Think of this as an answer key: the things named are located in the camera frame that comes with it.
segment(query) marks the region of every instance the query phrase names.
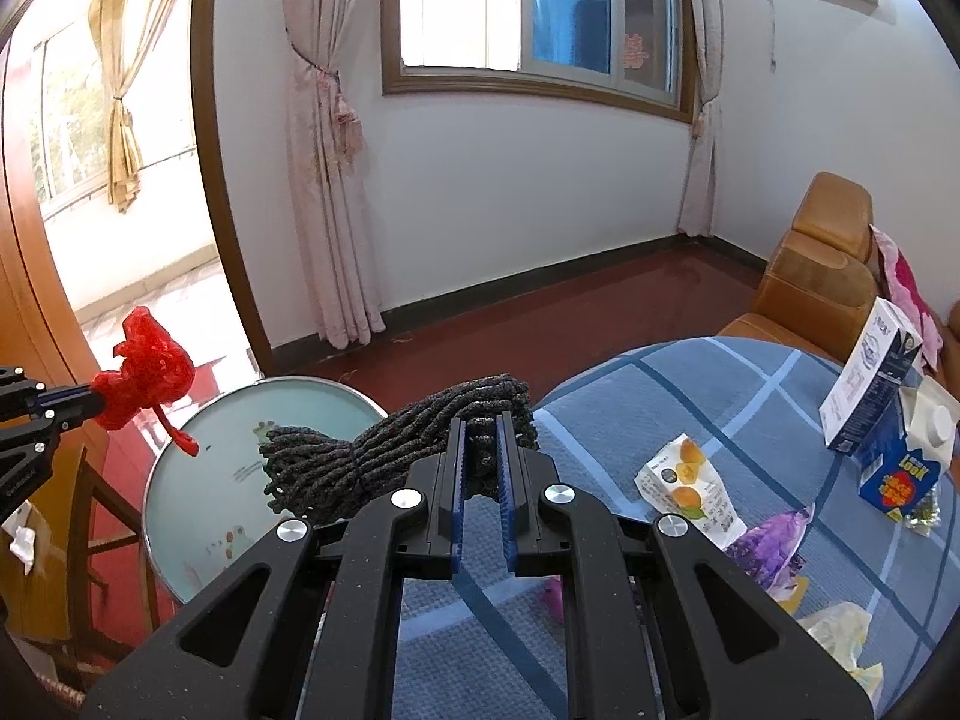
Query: curtain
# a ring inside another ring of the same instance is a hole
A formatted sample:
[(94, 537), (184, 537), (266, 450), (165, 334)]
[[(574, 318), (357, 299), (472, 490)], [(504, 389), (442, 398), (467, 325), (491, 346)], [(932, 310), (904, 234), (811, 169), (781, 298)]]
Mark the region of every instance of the curtain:
[(723, 16), (723, 0), (693, 0), (701, 107), (693, 124), (693, 146), (677, 225), (680, 232), (690, 236), (710, 235), (712, 229), (721, 131)]
[(140, 188), (140, 147), (124, 95), (163, 32), (176, 0), (91, 0), (90, 34), (112, 98), (107, 114), (107, 199), (126, 211)]
[(384, 329), (354, 161), (363, 148), (339, 67), (356, 0), (283, 0), (290, 39), (287, 151), (299, 253), (317, 332), (338, 349)]

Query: window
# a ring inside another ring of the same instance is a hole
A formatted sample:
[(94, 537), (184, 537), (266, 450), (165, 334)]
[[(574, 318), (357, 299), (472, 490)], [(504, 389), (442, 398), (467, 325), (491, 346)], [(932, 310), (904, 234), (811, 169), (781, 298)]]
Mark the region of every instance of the window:
[[(89, 2), (34, 0), (11, 44), (11, 66), (30, 71), (30, 148), (45, 220), (107, 186), (109, 99), (90, 37)], [(195, 151), (189, 17), (190, 0), (179, 0), (125, 95), (145, 181), (166, 180), (171, 159)]]
[(690, 121), (688, 0), (382, 0), (384, 92), (582, 98)]

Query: black baseboard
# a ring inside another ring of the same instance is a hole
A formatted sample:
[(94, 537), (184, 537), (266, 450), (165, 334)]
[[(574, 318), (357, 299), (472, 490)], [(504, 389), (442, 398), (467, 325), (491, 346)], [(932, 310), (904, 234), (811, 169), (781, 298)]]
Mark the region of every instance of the black baseboard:
[(738, 245), (732, 244), (730, 241), (724, 241), (722, 238), (698, 238), (697, 240), (705, 247), (723, 254), (728, 259), (749, 268), (751, 271), (757, 271), (762, 274), (762, 272), (767, 269), (766, 260), (748, 252), (745, 248), (740, 248)]
[[(525, 295), (525, 293), (530, 293), (533, 290), (559, 284), (577, 276), (592, 274), (594, 271), (601, 271), (603, 268), (630, 262), (638, 257), (645, 257), (658, 251), (672, 250), (672, 248), (685, 247), (686, 245), (694, 244), (690, 238), (684, 235), (656, 238), (652, 241), (613, 248), (597, 254), (588, 254), (555, 265), (547, 265), (543, 268), (534, 268), (531, 271), (523, 271), (522, 274), (504, 276), (446, 295), (437, 295), (435, 298), (426, 298), (426, 300), (418, 300), (416, 303), (387, 309), (383, 312), (383, 322), (386, 323), (387, 330), (377, 338), (393, 338), (401, 333), (423, 327), (425, 324), (456, 317), (457, 314), (464, 314), (467, 311), (473, 311), (491, 303), (516, 298), (517, 295)], [(282, 343), (275, 347), (272, 352), (274, 353), (274, 365), (277, 368), (277, 373), (282, 374), (302, 370), (306, 365), (313, 365), (329, 357), (344, 354), (352, 348), (354, 348), (353, 344), (347, 349), (339, 350), (332, 346), (329, 341), (322, 341), (314, 333), (310, 336), (297, 338), (296, 341)]]

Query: silver screw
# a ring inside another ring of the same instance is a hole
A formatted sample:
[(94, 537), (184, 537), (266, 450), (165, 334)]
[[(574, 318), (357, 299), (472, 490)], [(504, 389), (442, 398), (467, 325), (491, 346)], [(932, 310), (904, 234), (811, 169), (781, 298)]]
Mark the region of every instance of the silver screw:
[(686, 535), (690, 526), (683, 517), (678, 517), (677, 514), (667, 514), (666, 517), (661, 517), (661, 520), (656, 524), (656, 528), (658, 528), (664, 536), (679, 538), (680, 536)]
[(288, 519), (277, 525), (277, 538), (281, 541), (299, 541), (306, 532), (306, 523), (301, 519)]
[(576, 494), (570, 485), (550, 485), (550, 487), (544, 490), (544, 497), (550, 501), (550, 503), (555, 503), (560, 506), (572, 501)]
[(419, 490), (411, 490), (411, 488), (397, 490), (390, 496), (390, 502), (397, 509), (413, 509), (415, 506), (419, 506), (423, 499), (424, 497), (419, 493)]

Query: blue gripper pad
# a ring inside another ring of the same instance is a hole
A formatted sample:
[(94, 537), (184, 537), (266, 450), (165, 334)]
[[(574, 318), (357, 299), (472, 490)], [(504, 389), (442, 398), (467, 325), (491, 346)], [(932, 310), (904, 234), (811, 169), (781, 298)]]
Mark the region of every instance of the blue gripper pad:
[(460, 423), (457, 457), (453, 466), (453, 506), (450, 517), (450, 568), (459, 573), (464, 551), (464, 449), (467, 445), (467, 423)]
[(507, 437), (503, 420), (496, 420), (496, 471), (499, 479), (500, 533), (503, 536), (503, 557), (507, 570), (517, 570), (517, 535), (515, 534), (514, 485), (510, 477), (510, 461), (507, 459)]

